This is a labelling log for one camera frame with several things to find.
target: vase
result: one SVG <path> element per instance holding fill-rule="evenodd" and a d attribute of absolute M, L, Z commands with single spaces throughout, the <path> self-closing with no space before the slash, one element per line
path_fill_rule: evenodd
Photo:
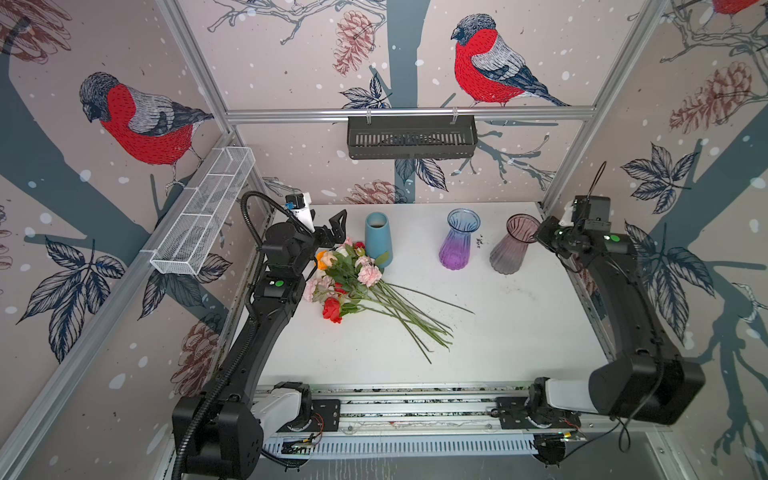
<path fill-rule="evenodd" d="M 523 264 L 528 245 L 534 243 L 534 235 L 541 223 L 530 215 L 512 215 L 507 220 L 507 234 L 491 251 L 493 270 L 511 275 Z"/>
<path fill-rule="evenodd" d="M 392 234 L 389 232 L 389 218 L 381 212 L 373 212 L 366 217 L 366 255 L 375 260 L 386 252 L 389 252 L 389 258 L 379 264 L 381 268 L 392 263 L 394 258 Z"/>
<path fill-rule="evenodd" d="M 450 270 L 461 270 L 469 262 L 472 232 L 480 228 L 480 217 L 472 210 L 457 208 L 448 214 L 451 230 L 440 247 L 440 263 Z"/>

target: purple glass vase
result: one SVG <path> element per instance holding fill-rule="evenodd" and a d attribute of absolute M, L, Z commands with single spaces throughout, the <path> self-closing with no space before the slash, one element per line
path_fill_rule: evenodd
<path fill-rule="evenodd" d="M 448 214 L 451 231 L 440 247 L 440 263 L 450 270 L 460 270 L 469 262 L 469 241 L 480 228 L 480 217 L 472 210 L 457 208 Z"/>
<path fill-rule="evenodd" d="M 528 245 L 534 243 L 534 235 L 541 223 L 530 215 L 512 215 L 507 220 L 507 235 L 491 251 L 493 270 L 510 275 L 520 270 Z"/>

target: red rose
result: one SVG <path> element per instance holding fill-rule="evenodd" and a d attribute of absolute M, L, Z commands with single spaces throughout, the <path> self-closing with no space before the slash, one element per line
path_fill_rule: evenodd
<path fill-rule="evenodd" d="M 341 303 L 335 298 L 326 299 L 326 305 L 323 307 L 323 318 L 334 323 L 341 323 Z"/>

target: teal ceramic vase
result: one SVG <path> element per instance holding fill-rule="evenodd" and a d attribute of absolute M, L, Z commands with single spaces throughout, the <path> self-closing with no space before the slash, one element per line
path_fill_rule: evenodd
<path fill-rule="evenodd" d="M 389 252 L 386 262 L 379 265 L 381 268 L 392 263 L 392 234 L 389 232 L 389 218 L 381 212 L 373 212 L 366 217 L 366 254 L 376 259 L 385 252 Z"/>

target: artificial flower bouquet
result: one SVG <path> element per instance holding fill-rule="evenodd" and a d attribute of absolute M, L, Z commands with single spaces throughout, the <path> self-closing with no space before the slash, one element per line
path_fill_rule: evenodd
<path fill-rule="evenodd" d="M 451 327 L 424 313 L 396 289 L 416 292 L 458 309 L 470 311 L 418 290 L 385 282 L 378 265 L 386 262 L 388 258 L 388 253 L 376 259 L 368 257 L 366 246 L 362 242 L 353 243 L 347 238 L 337 249 L 317 254 L 318 270 L 306 283 L 304 299 L 322 303 L 323 318 L 334 323 L 341 323 L 345 315 L 363 310 L 391 316 L 406 328 L 424 357 L 432 363 L 427 356 L 427 352 L 431 350 L 419 337 L 417 328 L 439 345 L 448 348 L 448 345 L 452 344 L 448 340 L 453 337 Z"/>

